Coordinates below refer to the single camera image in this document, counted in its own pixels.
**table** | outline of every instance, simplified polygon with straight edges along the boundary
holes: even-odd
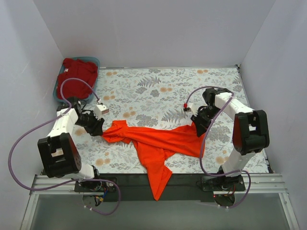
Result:
[[[96,93],[109,107],[104,115],[103,130],[113,120],[127,120],[128,126],[173,129],[190,125],[190,113],[182,111],[190,92],[200,86],[225,87],[247,105],[240,75],[236,68],[223,69],[100,69]],[[190,102],[204,105],[203,91],[195,93]],[[93,109],[93,99],[87,109]],[[216,120],[206,140],[204,168],[215,173],[223,164],[233,145],[233,121],[224,113]],[[102,137],[91,137],[76,126],[72,138],[86,163],[100,173],[146,173],[132,143],[109,144]],[[201,173],[199,159],[175,154],[165,161],[173,173]],[[256,154],[246,165],[250,173],[268,173],[263,153]]]

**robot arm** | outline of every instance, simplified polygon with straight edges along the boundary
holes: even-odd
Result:
[[[191,120],[200,137],[207,131],[211,120],[224,107],[231,92],[228,89],[208,88],[203,93],[207,106],[196,109],[195,105],[185,105],[185,111],[193,112]],[[234,148],[228,160],[221,166],[219,173],[242,170],[247,162],[270,143],[268,122],[263,110],[253,110],[237,99],[232,99],[224,108],[224,112],[234,121],[232,142]],[[241,173],[232,173],[226,177],[237,177]]]
[[[99,173],[94,166],[82,163],[71,134],[76,124],[84,127],[91,136],[102,135],[102,124],[104,123],[102,115],[108,112],[108,108],[98,103],[90,113],[82,113],[81,102],[78,98],[72,97],[68,101],[72,104],[72,108],[56,120],[47,137],[40,139],[37,143],[46,175],[62,177],[69,174],[74,179],[98,178]],[[63,114],[68,107],[66,103],[60,105],[57,109],[57,116]]]

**orange cloth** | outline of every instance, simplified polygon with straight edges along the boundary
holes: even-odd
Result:
[[[141,164],[146,168],[153,197],[158,200],[172,175],[164,162],[176,152],[199,157],[203,136],[196,136],[194,124],[180,126],[173,130],[147,127],[128,127],[126,121],[113,121],[111,128],[103,133],[109,142],[131,141]]]

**red cloth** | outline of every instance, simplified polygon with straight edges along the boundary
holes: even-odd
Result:
[[[60,88],[63,81],[68,78],[79,78],[94,87],[97,78],[98,67],[93,62],[84,62],[80,59],[73,60],[66,58],[63,61],[63,65],[68,69],[68,72],[61,73],[58,76],[57,96],[61,97]],[[83,82],[78,80],[70,80],[63,86],[63,95],[65,98],[78,97],[79,99],[85,99],[92,93],[92,90],[88,88]]]
[[[173,130],[147,127],[128,127],[126,121],[113,121],[111,128],[103,133],[110,143],[132,143],[141,164],[146,168],[153,197],[158,200],[172,175],[164,161],[176,152],[199,157],[203,135],[198,138],[194,123]]]

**white enclosure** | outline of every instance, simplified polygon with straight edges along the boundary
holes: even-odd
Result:
[[[0,0],[1,229],[20,227],[29,198],[9,174],[9,150],[55,116],[59,67],[76,56],[108,68],[242,64],[251,107],[268,114],[270,164],[306,229],[306,13],[306,0]],[[42,169],[37,140],[49,130],[16,148],[13,168],[28,186]]]

